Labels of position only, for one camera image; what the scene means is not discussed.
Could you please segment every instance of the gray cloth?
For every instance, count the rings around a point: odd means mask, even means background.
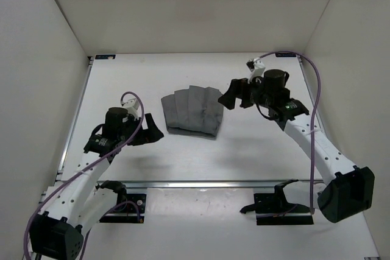
[[[216,137],[224,107],[218,103],[222,93],[215,88],[190,86],[161,99],[169,133]]]

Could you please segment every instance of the white table surface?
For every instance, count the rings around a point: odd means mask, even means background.
[[[125,147],[101,180],[284,180],[307,179],[310,161],[275,122],[255,107],[224,110],[216,140],[170,135],[160,99],[190,85],[212,86],[224,93],[231,79],[249,76],[248,59],[260,53],[126,54],[113,60],[95,60],[85,91],[63,178],[72,176],[92,129],[104,121],[110,107],[120,107],[125,91],[136,92],[146,112],[165,137],[159,142]],[[290,73],[291,96],[309,110],[312,102],[297,58],[266,57],[268,69]]]
[[[362,213],[340,223],[257,226],[252,189],[149,189],[143,224],[98,223],[83,260],[363,260],[378,253]]]
[[[230,80],[248,76],[246,61],[260,53],[137,54],[95,60],[65,161],[68,178],[80,161],[91,130],[128,90],[142,98],[165,137],[126,147],[101,180],[283,180],[308,178],[309,159],[274,122],[257,110],[224,112],[215,141],[169,135],[161,97],[189,85],[223,93]],[[311,109],[296,58],[265,58],[267,68],[290,73],[292,97]],[[145,223],[99,223],[91,231],[84,260],[363,260],[378,253],[362,213],[340,223],[317,211],[314,225],[258,227],[254,214],[238,211],[254,202],[247,189],[148,189]]]

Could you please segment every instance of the black clamp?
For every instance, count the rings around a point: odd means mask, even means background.
[[[118,195],[116,204],[120,204],[123,201],[127,200],[126,194],[126,185],[122,184],[119,181],[104,181],[102,184],[97,185],[96,189],[109,189]]]
[[[128,143],[128,146],[140,146],[145,143],[153,143],[164,137],[164,134],[160,131],[160,129],[157,128],[152,114],[145,114],[145,120],[147,129],[143,129],[141,127],[138,133],[135,135],[134,139]]]
[[[247,66],[254,69],[253,62],[248,62]],[[255,104],[264,118],[275,121],[284,130],[288,120],[294,120],[294,117],[301,114],[309,114],[299,100],[290,97],[290,90],[286,88],[288,79],[288,72],[279,69],[267,70],[263,77],[256,77],[251,82],[248,79],[233,79],[218,102],[229,110],[234,109],[236,99],[241,99],[241,108],[249,108]],[[265,116],[260,107],[267,108],[269,115]]]
[[[275,205],[277,204],[281,209],[286,209],[287,204],[289,204],[286,200],[285,193],[283,192],[283,188],[293,182],[298,182],[296,179],[291,179],[288,181],[284,181],[283,183],[280,183],[278,185],[275,185],[274,187],[274,196],[272,196],[271,199],[269,199],[267,202],[255,202],[253,204],[244,206],[241,208],[240,213],[249,213],[251,211],[255,211],[259,207],[263,207],[264,205]]]

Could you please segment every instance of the white enclosure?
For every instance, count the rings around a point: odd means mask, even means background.
[[[41,193],[53,184],[56,170],[65,154],[64,147],[68,150],[65,166],[76,164],[79,155],[77,148],[83,147],[89,135],[84,129],[90,131],[96,121],[104,117],[105,110],[116,105],[121,91],[134,90],[144,97],[146,110],[152,112],[161,127],[163,120],[159,98],[165,94],[192,83],[218,83],[223,90],[230,79],[246,76],[244,63],[247,58],[255,56],[243,52],[293,49],[307,54],[319,67],[323,81],[319,112],[327,135],[357,165],[369,166],[375,174],[372,208],[364,216],[378,254],[382,259],[390,259],[390,223],[386,220],[390,213],[390,169],[386,164],[390,155],[387,143],[390,132],[387,89],[390,75],[387,56],[390,47],[389,17],[390,0],[0,0],[0,133],[3,138],[0,143],[0,258],[22,257],[25,223],[36,208]],[[233,54],[193,54],[199,52]],[[107,62],[95,61],[93,67],[96,68],[91,71],[74,136],[70,139],[68,133],[72,121],[76,120],[78,101],[88,75],[87,55],[106,53],[126,55],[107,60],[112,61],[112,68]],[[154,53],[170,54],[157,60],[159,55],[152,55]],[[186,53],[185,57],[190,61],[182,64],[180,59],[183,56],[173,53]],[[304,64],[302,73],[302,66],[297,60],[288,65],[272,61],[273,66],[291,66],[288,69],[293,72],[291,90],[294,96],[299,96],[298,99],[310,104],[303,78],[307,76],[306,80],[315,93],[316,83],[310,68]],[[158,81],[156,75],[153,78],[158,93],[154,96],[152,88],[143,82],[151,68],[163,79],[164,69],[171,68],[177,72],[175,84],[170,88],[164,85],[163,80]],[[199,68],[210,70],[210,76],[200,76]],[[94,95],[93,91],[99,83],[104,84],[102,88],[106,89],[107,94]],[[95,114],[89,120],[88,115],[94,106]],[[254,111],[226,111],[225,122],[235,125],[234,116],[238,121],[255,123]],[[124,151],[116,169],[104,176],[149,182],[200,180],[202,176],[206,180],[284,180],[288,176],[307,179],[307,175],[299,176],[308,173],[307,161],[302,161],[307,158],[290,149],[288,140],[283,133],[276,132],[278,129],[274,125],[270,126],[265,121],[257,125],[265,127],[268,133],[256,136],[257,139],[283,144],[289,153],[294,154],[292,163],[284,157],[287,152],[280,153],[280,157],[272,157],[269,153],[267,158],[277,161],[272,164],[273,170],[269,168],[270,164],[267,168],[262,164],[251,165],[248,158],[244,160],[247,169],[236,168],[233,164],[230,167],[234,172],[215,168],[215,156],[227,149],[227,139],[231,137],[231,133],[221,129],[221,139],[214,141],[218,144],[217,149],[210,146],[203,156],[197,156],[193,149],[187,153],[190,155],[187,157],[191,157],[190,165],[200,160],[204,162],[203,170],[184,167],[180,171],[180,166],[184,164],[178,163],[179,157],[175,156],[176,161],[170,160],[173,154],[169,151],[161,149],[161,152],[154,152],[144,147],[138,153],[135,152],[137,149]],[[249,131],[252,132],[247,137],[254,138],[255,130]],[[67,149],[66,142],[69,140],[72,143]],[[164,143],[168,142],[177,144],[178,149],[184,149],[185,143],[179,138],[169,137]],[[263,153],[264,149],[259,147],[252,155]],[[145,168],[137,162],[137,155],[156,156],[162,163],[154,164],[151,160],[148,163],[152,165]],[[136,160],[126,164],[126,158]],[[160,170],[151,170],[156,166]],[[178,170],[176,177],[167,169]],[[71,169],[65,168],[64,178],[69,177],[71,172]],[[168,217],[161,217],[162,209],[153,205],[153,202],[160,202],[158,193],[155,190],[148,192],[153,199],[147,210],[150,222],[137,227],[137,232],[123,225],[117,228],[114,225],[98,225],[94,228],[96,233],[91,234],[87,259],[98,259],[102,255],[104,258],[112,256],[113,259],[128,256],[119,250],[119,247],[127,248],[128,243],[122,239],[129,231],[131,245],[144,242],[143,239],[149,237],[148,229],[152,222],[159,222],[160,228],[156,230],[153,242],[158,242],[163,234],[171,235],[166,242],[157,243],[156,247],[174,248],[170,241],[175,240],[173,234],[177,230],[170,228],[172,222]],[[250,190],[241,189],[240,192],[243,202],[247,200],[246,196],[250,197]],[[215,203],[217,199],[213,197],[214,194],[209,195],[210,202]],[[237,215],[224,216],[233,218]],[[238,231],[238,225],[243,228],[248,224],[245,219],[240,220],[243,222],[235,222],[237,226],[232,224],[229,228]],[[318,214],[315,220],[317,225],[307,229],[283,227],[283,234],[278,234],[281,229],[277,227],[267,227],[268,236],[265,236],[264,231],[257,234],[257,230],[249,226],[248,233],[258,235],[258,241],[264,245],[271,245],[272,240],[276,239],[286,243],[281,249],[275,248],[277,253],[267,251],[263,255],[265,259],[281,259],[290,253],[292,259],[305,259],[306,256],[326,259],[324,255],[332,248],[335,249],[334,253],[330,253],[328,259],[336,259],[343,253],[346,255],[343,259],[378,256],[362,214],[333,226],[325,223]],[[225,239],[226,244],[233,246],[239,237],[232,236],[228,228],[221,228],[223,224],[216,222],[213,221],[216,224],[214,231],[225,231],[221,243]],[[185,253],[194,249],[189,243],[195,241],[197,230],[209,228],[208,237],[216,236],[207,221],[202,222],[203,225],[193,225],[185,220],[181,223],[183,234],[192,231],[187,234],[188,237],[181,239],[183,250],[170,253],[168,249],[161,259],[185,259]],[[111,239],[114,229],[118,232],[118,240],[109,245],[107,239]],[[205,254],[198,254],[198,257],[206,259],[211,255],[214,259],[227,259],[231,256],[237,259],[241,255],[233,248],[230,253],[223,254],[219,245],[205,245],[208,237],[197,242],[205,249]],[[309,242],[312,249],[304,248],[305,254],[294,250],[302,239],[312,241]],[[252,239],[243,243],[242,247],[255,253],[262,246]],[[136,257],[155,259],[157,255],[153,251],[149,254],[143,251],[137,250]]]

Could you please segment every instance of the folded cloth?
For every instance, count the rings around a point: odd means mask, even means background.
[[[216,137],[224,107],[218,103],[222,93],[215,88],[190,86],[161,99],[169,133]]]

